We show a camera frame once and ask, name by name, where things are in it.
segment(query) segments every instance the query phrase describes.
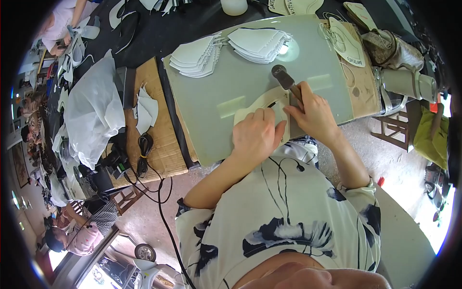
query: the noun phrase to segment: hammer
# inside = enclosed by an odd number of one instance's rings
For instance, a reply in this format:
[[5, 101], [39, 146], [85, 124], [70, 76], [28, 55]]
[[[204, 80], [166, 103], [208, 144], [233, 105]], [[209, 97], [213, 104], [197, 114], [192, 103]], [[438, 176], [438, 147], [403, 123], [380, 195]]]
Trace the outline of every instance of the hammer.
[[282, 88], [285, 90], [290, 89], [290, 91], [295, 95], [295, 97], [303, 103], [302, 100], [302, 92], [300, 89], [295, 85], [295, 81], [289, 74], [287, 74], [287, 70], [284, 66], [280, 64], [276, 64], [271, 69], [271, 74], [279, 81]]

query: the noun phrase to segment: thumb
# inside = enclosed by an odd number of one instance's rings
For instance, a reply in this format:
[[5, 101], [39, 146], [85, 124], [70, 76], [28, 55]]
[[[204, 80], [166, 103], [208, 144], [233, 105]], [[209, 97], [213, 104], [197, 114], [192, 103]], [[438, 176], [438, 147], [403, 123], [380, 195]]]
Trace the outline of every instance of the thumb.
[[284, 107], [284, 111], [288, 112], [291, 116], [293, 116], [297, 123], [299, 122], [299, 120], [302, 119], [303, 113], [298, 107], [287, 105]]
[[279, 143], [282, 140], [282, 136], [284, 135], [284, 131], [286, 130], [286, 123], [287, 121], [283, 120], [274, 128], [273, 149], [276, 149], [279, 146]]

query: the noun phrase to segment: pink shirt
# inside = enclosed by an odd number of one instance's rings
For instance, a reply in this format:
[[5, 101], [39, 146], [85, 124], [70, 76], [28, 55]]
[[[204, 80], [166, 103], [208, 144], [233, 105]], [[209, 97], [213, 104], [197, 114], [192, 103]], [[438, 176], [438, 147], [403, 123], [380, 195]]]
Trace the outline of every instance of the pink shirt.
[[80, 231], [79, 228], [80, 226], [76, 224], [74, 230], [67, 235], [67, 239], [72, 240], [67, 245], [67, 250], [79, 256], [90, 255], [104, 236], [99, 232], [95, 222], [90, 222], [88, 227], [83, 226]]
[[[77, 0], [61, 0], [61, 3], [53, 10], [55, 23], [42, 35], [42, 43], [48, 51], [53, 48], [57, 40], [66, 36], [67, 26], [72, 22], [76, 2]], [[97, 6], [98, 3], [87, 1], [79, 22], [87, 18]]]

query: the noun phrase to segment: hammer head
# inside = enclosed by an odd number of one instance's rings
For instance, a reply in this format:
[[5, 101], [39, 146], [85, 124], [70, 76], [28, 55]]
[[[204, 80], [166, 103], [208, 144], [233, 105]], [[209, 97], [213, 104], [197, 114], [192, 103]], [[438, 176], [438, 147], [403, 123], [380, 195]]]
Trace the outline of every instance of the hammer head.
[[274, 65], [271, 74], [279, 81], [282, 88], [289, 90], [295, 85], [295, 81], [287, 74], [286, 68], [280, 64]]

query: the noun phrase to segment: white shirt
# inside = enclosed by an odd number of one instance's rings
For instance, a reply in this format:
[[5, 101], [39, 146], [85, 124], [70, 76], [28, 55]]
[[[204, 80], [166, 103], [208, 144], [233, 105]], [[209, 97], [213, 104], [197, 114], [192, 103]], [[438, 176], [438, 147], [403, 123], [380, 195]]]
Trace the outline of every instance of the white shirt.
[[[76, 2], [77, 0], [61, 0], [61, 3], [53, 10], [55, 23], [42, 35], [42, 43], [48, 51], [54, 47], [57, 40], [66, 36], [67, 26], [72, 22]], [[79, 22], [87, 18], [97, 6], [98, 3], [87, 1]]]
[[339, 189], [311, 162], [271, 156], [225, 192], [215, 210], [191, 209], [178, 200], [180, 255], [196, 288], [232, 288], [283, 252], [307, 254], [326, 269], [375, 272], [380, 208], [373, 182]]

